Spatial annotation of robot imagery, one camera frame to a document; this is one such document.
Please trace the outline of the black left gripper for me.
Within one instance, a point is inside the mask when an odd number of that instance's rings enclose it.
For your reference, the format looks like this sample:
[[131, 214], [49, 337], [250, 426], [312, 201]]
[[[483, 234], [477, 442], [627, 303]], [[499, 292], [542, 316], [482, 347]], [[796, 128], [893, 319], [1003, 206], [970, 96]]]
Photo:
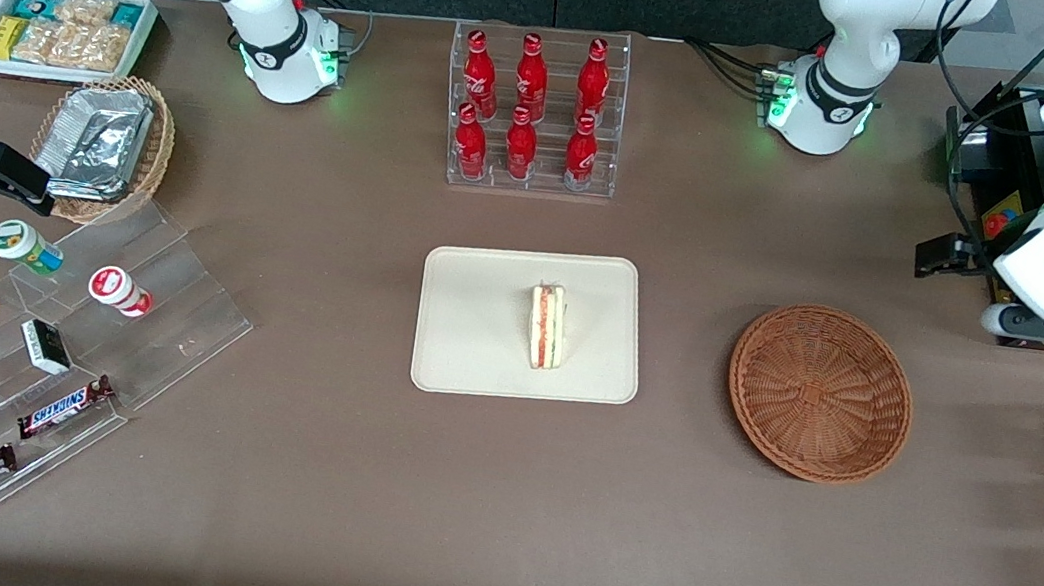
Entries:
[[996, 278], [995, 261], [1002, 252], [1002, 244], [980, 242], [979, 247], [959, 234], [945, 234], [915, 247], [914, 275], [917, 278], [936, 275], [967, 275]]

